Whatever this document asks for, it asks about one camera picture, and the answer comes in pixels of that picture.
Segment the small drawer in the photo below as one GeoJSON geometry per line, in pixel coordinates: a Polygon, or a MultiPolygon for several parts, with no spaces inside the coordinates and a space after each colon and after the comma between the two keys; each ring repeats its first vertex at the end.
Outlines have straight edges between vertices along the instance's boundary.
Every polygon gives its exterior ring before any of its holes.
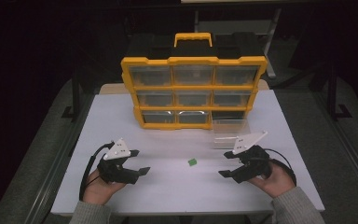
{"type": "Polygon", "coordinates": [[[209,105],[211,99],[211,91],[176,91],[175,99],[177,105],[209,105]]]}
{"type": "Polygon", "coordinates": [[[134,86],[171,85],[169,66],[130,66],[129,70],[134,86]]]}
{"type": "Polygon", "coordinates": [[[211,85],[213,66],[176,65],[172,67],[175,85],[211,85]]]}
{"type": "Polygon", "coordinates": [[[214,91],[213,105],[217,106],[246,106],[250,91],[214,91]]]}
{"type": "Polygon", "coordinates": [[[176,111],[179,123],[206,123],[208,111],[176,111]]]}
{"type": "Polygon", "coordinates": [[[216,66],[214,83],[228,86],[252,84],[257,70],[256,65],[216,66]]]}
{"type": "Polygon", "coordinates": [[[137,91],[139,105],[173,105],[172,91],[137,91]]]}
{"type": "Polygon", "coordinates": [[[145,123],[175,123],[173,111],[144,110],[142,116],[145,123]]]}

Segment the yellow organizer box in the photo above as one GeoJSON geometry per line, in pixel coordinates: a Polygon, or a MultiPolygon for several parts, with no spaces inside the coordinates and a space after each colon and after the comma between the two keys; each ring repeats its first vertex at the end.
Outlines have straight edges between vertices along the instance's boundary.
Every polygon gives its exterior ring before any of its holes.
{"type": "Polygon", "coordinates": [[[253,33],[140,34],[121,67],[142,128],[212,129],[246,118],[267,60],[253,33]]]}

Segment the dark background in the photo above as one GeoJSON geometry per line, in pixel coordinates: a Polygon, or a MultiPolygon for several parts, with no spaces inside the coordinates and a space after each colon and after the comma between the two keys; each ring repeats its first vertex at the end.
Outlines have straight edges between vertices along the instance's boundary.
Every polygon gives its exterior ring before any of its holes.
{"type": "MultiPolygon", "coordinates": [[[[121,81],[119,62],[131,34],[193,31],[191,9],[94,10],[131,5],[130,1],[87,3],[0,1],[0,199],[54,97],[75,71],[83,90],[93,92],[104,83],[121,81]]],[[[261,8],[206,7],[200,17],[270,18],[274,7],[261,8]]],[[[331,63],[358,95],[358,1],[282,6],[275,38],[289,37],[300,40],[293,67],[331,63]]]]}

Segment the human hand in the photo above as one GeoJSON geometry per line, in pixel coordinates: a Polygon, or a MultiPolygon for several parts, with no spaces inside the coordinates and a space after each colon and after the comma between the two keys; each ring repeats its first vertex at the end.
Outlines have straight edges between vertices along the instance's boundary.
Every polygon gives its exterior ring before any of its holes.
{"type": "Polygon", "coordinates": [[[106,204],[112,195],[124,188],[124,183],[107,183],[104,182],[100,177],[98,169],[93,171],[88,179],[86,189],[84,191],[83,202],[93,204],[106,204]]]}
{"type": "Polygon", "coordinates": [[[273,162],[269,162],[268,164],[271,167],[271,175],[269,178],[266,179],[263,176],[263,178],[254,177],[248,180],[248,182],[259,187],[272,198],[276,198],[296,187],[290,175],[287,174],[281,166],[273,162]]]}

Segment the gray sleeve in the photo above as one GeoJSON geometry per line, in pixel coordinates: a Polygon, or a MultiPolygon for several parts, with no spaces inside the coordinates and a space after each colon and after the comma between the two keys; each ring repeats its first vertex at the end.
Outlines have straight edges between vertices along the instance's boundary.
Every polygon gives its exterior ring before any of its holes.
{"type": "Polygon", "coordinates": [[[71,219],[71,224],[106,224],[109,223],[110,207],[98,204],[78,202],[71,219]]]}
{"type": "Polygon", "coordinates": [[[300,187],[272,200],[277,223],[324,223],[324,219],[300,187]]]}

